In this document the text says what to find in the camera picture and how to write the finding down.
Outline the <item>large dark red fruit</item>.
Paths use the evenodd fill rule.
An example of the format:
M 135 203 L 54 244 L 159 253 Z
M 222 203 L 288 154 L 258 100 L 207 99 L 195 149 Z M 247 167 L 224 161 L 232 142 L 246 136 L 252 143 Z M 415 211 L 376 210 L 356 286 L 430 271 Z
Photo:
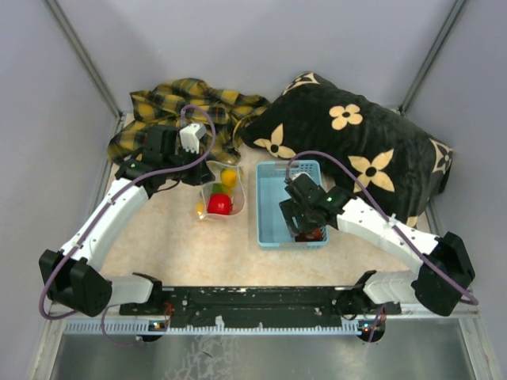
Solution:
M 316 228 L 311 232 L 300 233 L 295 237 L 295 241 L 297 242 L 313 242 L 321 240 L 322 240 L 322 230 L 320 228 Z

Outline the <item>green orange mango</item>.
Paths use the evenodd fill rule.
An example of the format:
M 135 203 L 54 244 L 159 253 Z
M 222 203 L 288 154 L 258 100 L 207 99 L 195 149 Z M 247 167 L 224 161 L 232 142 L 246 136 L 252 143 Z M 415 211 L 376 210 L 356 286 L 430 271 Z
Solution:
M 232 188 L 226 186 L 223 183 L 213 183 L 212 184 L 211 195 L 224 194 L 224 195 L 231 197 L 232 193 L 233 193 Z

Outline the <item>red apple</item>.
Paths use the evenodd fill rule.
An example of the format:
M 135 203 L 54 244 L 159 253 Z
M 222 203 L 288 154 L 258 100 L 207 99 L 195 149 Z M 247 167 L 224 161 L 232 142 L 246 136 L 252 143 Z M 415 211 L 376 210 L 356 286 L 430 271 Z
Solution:
M 233 209 L 231 197 L 224 194 L 211 195 L 207 211 L 211 214 L 230 215 Z

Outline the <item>small yellow fruit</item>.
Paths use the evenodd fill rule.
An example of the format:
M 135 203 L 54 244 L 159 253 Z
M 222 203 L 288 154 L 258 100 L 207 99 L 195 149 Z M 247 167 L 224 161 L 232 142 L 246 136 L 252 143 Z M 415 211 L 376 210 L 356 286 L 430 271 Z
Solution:
M 205 213 L 205 205 L 203 202 L 199 202 L 196 205 L 196 213 L 199 217 Z

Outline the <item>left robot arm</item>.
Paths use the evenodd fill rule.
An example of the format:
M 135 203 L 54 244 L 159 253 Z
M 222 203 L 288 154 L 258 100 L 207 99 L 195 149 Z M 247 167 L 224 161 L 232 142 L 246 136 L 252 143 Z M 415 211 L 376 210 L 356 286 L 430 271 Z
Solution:
M 128 221 L 167 180 L 196 186 L 213 179 L 201 149 L 205 134 L 202 123 L 148 130 L 144 145 L 120 164 L 105 198 L 80 230 L 59 250 L 47 249 L 40 256 L 42 300 L 89 317 L 123 304 L 137 304 L 148 314 L 163 308 L 165 295 L 154 288 L 154 278 L 132 274 L 106 279 L 100 270 Z

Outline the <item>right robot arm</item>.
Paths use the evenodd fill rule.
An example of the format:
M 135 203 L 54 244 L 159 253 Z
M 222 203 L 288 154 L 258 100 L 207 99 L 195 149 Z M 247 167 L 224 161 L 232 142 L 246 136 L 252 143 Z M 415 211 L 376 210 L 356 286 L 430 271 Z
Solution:
M 475 271 L 463 239 L 447 232 L 440 237 L 384 218 L 377 208 L 347 191 L 325 191 L 307 173 L 286 180 L 288 199 L 280 209 L 291 236 L 330 226 L 356 235 L 400 260 L 406 270 L 374 272 L 354 293 L 355 307 L 366 314 L 388 302 L 418 302 L 447 317 L 463 299 Z

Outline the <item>black floral pillow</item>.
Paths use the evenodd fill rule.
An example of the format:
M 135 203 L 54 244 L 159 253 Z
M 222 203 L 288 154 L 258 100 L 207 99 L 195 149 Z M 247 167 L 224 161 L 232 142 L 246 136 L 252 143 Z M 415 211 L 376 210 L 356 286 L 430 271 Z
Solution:
M 452 148 L 408 119 L 366 97 L 303 72 L 235 134 L 249 147 L 288 160 L 321 151 L 323 173 L 357 196 L 369 192 L 388 215 L 416 226 L 429 199 L 443 192 Z

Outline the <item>orange yellow fruit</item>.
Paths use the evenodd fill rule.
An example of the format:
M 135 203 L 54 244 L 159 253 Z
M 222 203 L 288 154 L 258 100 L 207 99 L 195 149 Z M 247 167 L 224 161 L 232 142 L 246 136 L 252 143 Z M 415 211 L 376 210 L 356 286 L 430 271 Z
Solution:
M 235 188 L 238 182 L 238 175 L 234 169 L 223 169 L 220 173 L 220 180 L 228 188 Z

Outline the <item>light blue plastic basket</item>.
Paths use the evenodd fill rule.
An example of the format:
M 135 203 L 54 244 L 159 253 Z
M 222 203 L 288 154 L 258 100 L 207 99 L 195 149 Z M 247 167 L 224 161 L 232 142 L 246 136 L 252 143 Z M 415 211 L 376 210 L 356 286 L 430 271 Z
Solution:
M 279 203 L 284 190 L 288 161 L 264 161 L 256 167 L 257 243 L 263 250 L 320 249 L 329 243 L 328 229 L 321 228 L 320 241 L 297 241 L 288 230 Z

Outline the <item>clear zip top bag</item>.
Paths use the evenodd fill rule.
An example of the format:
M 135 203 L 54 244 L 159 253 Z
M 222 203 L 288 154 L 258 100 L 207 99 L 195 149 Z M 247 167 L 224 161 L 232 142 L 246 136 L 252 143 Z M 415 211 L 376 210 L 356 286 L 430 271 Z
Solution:
M 200 187 L 198 218 L 226 220 L 240 215 L 246 206 L 243 167 L 218 161 L 207 161 L 207 166 L 214 180 Z

